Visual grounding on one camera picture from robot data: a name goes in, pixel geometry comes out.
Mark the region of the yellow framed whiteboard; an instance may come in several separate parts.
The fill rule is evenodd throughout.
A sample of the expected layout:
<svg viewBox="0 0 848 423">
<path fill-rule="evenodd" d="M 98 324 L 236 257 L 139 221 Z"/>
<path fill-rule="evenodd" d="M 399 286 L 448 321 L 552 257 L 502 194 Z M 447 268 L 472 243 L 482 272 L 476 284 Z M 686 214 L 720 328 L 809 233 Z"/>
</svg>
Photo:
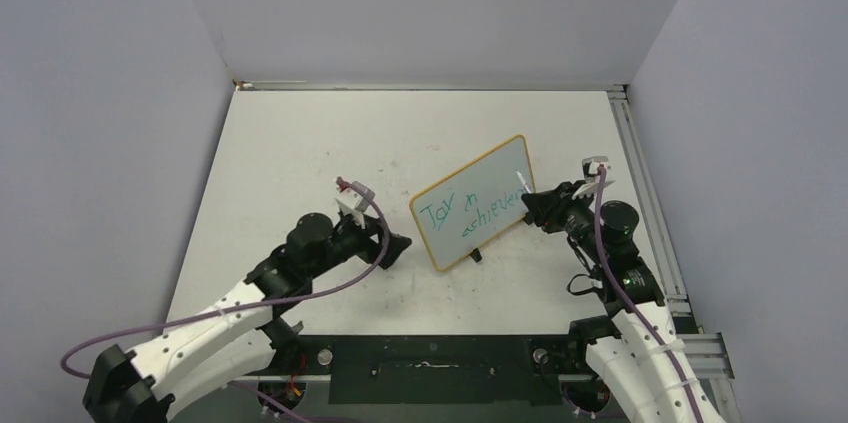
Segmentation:
<svg viewBox="0 0 848 423">
<path fill-rule="evenodd" d="M 412 196 L 409 209 L 433 268 L 447 272 L 521 222 L 519 170 L 536 191 L 529 149 L 515 135 Z"/>
</svg>

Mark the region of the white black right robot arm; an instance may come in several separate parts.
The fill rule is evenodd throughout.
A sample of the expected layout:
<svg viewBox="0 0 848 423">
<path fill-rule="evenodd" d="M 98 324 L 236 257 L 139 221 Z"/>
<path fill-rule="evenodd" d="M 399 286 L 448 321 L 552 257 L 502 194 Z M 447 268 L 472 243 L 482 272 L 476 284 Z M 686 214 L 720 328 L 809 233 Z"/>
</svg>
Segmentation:
<svg viewBox="0 0 848 423">
<path fill-rule="evenodd" d="M 584 193 L 585 185 L 563 182 L 521 197 L 533 225 L 565 234 L 604 306 L 604 315 L 571 323 L 567 361 L 591 371 L 630 422 L 722 421 L 634 242 L 638 211 L 623 201 L 601 201 L 599 187 Z"/>
</svg>

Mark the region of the green capped whiteboard marker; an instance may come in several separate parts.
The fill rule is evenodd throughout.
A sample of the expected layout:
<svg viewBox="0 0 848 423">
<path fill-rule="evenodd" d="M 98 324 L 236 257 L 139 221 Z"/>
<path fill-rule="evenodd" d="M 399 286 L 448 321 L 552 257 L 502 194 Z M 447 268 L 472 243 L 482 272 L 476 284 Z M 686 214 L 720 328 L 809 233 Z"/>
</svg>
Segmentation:
<svg viewBox="0 0 848 423">
<path fill-rule="evenodd" d="M 516 175 L 517 175 L 517 177 L 518 177 L 518 179 L 519 179 L 519 181 L 520 181 L 520 183 L 521 183 L 521 185 L 524 189 L 524 192 L 526 194 L 531 194 L 533 192 L 533 189 L 532 189 L 531 185 L 529 184 L 529 182 L 526 180 L 525 176 L 522 174 L 522 172 L 517 170 Z"/>
</svg>

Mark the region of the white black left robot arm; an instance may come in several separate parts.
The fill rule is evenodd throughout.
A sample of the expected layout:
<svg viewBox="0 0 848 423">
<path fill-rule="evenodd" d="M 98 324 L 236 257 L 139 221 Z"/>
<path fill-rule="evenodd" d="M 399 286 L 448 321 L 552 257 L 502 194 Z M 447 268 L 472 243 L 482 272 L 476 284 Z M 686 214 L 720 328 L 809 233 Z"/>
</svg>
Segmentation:
<svg viewBox="0 0 848 423">
<path fill-rule="evenodd" d="M 131 349 L 101 352 L 82 404 L 96 422 L 168 422 L 241 376 L 286 373 L 297 363 L 299 338 L 283 315 L 313 295 L 314 280 L 354 257 L 387 269 L 411 244 L 368 215 L 333 222 L 308 213 L 203 313 Z"/>
</svg>

